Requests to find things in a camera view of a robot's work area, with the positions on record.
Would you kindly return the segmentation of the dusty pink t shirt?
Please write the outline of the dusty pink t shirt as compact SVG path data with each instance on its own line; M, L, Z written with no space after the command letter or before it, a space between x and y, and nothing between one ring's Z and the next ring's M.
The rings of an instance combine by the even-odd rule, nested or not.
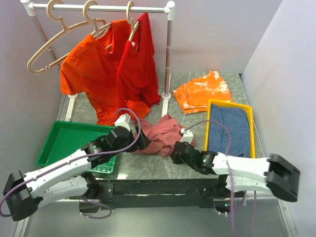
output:
M135 151L134 154L159 154L161 157L167 157L173 152L175 143L182 138L181 130L186 128L169 114L164 115L155 125L144 119L140 120L140 124L150 144L146 149Z

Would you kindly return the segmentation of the green plastic tray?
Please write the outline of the green plastic tray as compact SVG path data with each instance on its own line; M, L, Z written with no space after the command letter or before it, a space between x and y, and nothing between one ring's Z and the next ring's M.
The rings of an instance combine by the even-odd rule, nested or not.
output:
M37 166L46 167L68 157L89 141L107 135L113 126L55 121L37 159Z

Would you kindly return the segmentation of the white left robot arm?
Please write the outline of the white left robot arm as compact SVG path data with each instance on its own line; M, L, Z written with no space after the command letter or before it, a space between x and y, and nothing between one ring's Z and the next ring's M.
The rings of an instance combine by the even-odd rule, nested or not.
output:
M11 173L0 201L7 205L9 213L0 215L20 221L60 199L78 198L90 203L93 197L99 197L101 188L88 170L117 154L147 148L150 140L141 128L136 127L136 132L118 126L49 166L25 174Z

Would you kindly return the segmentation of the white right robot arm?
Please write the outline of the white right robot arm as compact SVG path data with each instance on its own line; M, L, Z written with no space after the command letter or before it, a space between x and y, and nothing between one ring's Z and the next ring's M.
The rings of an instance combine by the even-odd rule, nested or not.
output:
M300 170L278 154L268 158L234 157L200 152L187 142L180 142L176 143L170 158L174 164L186 164L203 175L226 176L226 180L216 185L222 197L232 192L259 191L287 202L298 200Z

